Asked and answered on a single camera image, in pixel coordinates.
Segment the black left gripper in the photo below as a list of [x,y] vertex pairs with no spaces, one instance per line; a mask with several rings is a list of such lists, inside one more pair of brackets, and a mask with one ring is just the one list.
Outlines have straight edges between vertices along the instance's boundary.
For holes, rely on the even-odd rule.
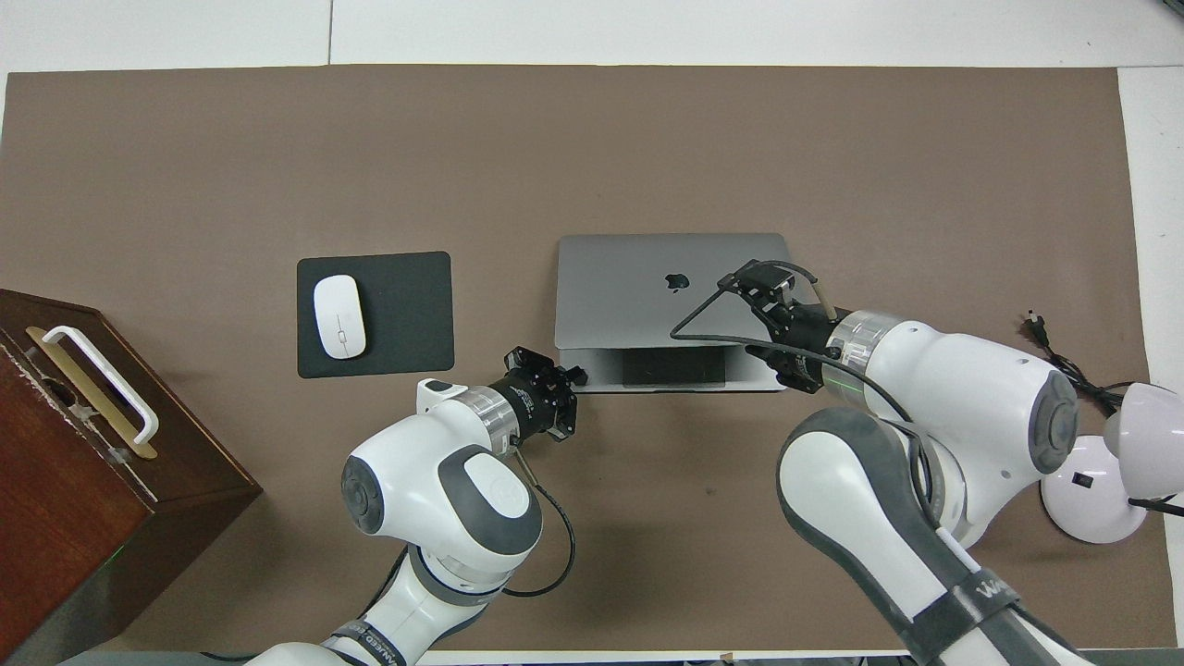
[[504,358],[507,374],[494,382],[494,389],[509,405],[517,423],[516,438],[525,441],[546,434],[564,441],[575,433],[578,397],[559,393],[558,385],[586,385],[587,371],[580,366],[566,369],[551,357],[515,347]]

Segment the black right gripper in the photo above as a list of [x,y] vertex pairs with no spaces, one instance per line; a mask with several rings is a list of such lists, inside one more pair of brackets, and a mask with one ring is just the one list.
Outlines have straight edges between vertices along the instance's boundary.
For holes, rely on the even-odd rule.
[[783,346],[807,350],[834,359],[828,342],[837,321],[821,309],[792,309],[794,270],[771,261],[748,261],[735,271],[723,274],[716,287],[744,299],[758,319],[777,320],[779,344],[748,344],[747,353],[771,369],[783,388],[813,395],[824,385],[821,360],[783,350]]

